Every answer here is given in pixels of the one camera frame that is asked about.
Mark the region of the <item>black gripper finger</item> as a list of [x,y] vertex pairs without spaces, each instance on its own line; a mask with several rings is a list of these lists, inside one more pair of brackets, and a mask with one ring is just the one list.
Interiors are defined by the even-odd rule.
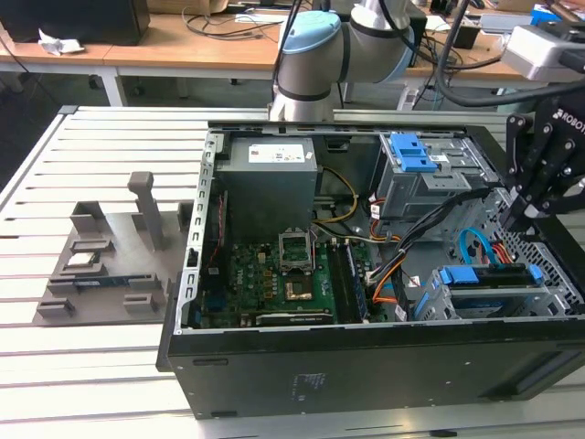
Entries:
[[505,185],[512,199],[511,205],[500,218],[507,230],[526,230],[525,210],[528,207],[527,194],[530,177],[524,162],[532,140],[529,130],[532,119],[522,114],[512,114],[506,119],[505,132]]
[[536,219],[570,213],[571,211],[584,208],[584,194],[582,192],[570,196],[567,194],[567,191],[579,183],[584,176],[564,178],[561,175],[556,175],[557,179],[553,181],[532,180],[537,164],[537,152],[533,147],[534,132],[529,133],[532,135],[532,140],[530,141],[524,162],[525,170],[529,170],[528,176],[530,177],[528,184],[529,193],[526,196],[528,207],[525,210],[525,219],[528,228],[526,230],[516,230],[518,232],[527,231],[532,227],[533,221]]

